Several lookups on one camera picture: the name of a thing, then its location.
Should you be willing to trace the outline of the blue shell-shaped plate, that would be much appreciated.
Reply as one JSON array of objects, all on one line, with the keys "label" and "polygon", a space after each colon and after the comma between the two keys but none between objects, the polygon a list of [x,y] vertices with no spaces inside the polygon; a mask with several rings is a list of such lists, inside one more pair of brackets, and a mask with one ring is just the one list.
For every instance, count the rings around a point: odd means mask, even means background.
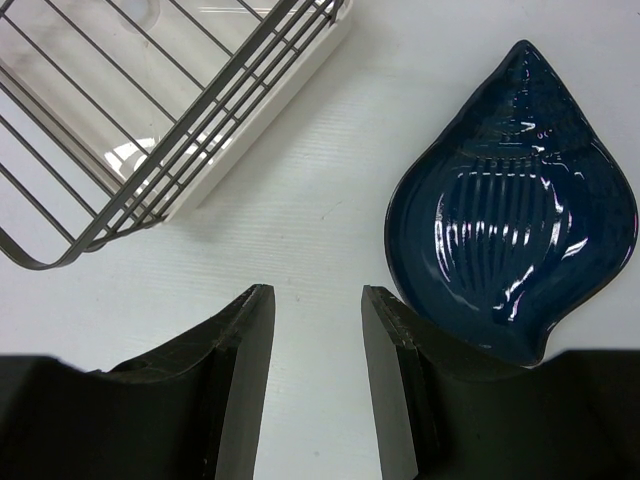
[{"label": "blue shell-shaped plate", "polygon": [[533,367],[558,323],[627,265],[638,230],[622,169],[524,39],[403,175],[384,243],[419,316]]}]

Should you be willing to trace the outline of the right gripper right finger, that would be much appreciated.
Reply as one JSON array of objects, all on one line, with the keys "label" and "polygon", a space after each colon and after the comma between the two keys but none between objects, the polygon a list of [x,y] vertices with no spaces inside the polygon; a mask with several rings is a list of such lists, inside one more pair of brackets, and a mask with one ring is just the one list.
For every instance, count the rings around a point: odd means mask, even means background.
[{"label": "right gripper right finger", "polygon": [[364,287],[361,314],[383,478],[548,477],[533,372],[454,339],[384,287]]}]

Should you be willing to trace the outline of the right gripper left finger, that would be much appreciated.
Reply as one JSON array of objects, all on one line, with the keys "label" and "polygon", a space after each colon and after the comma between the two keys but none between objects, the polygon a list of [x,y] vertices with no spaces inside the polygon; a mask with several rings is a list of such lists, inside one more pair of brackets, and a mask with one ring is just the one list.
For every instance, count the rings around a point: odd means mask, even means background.
[{"label": "right gripper left finger", "polygon": [[275,327],[255,284],[217,314],[104,373],[115,419],[102,479],[251,479]]}]

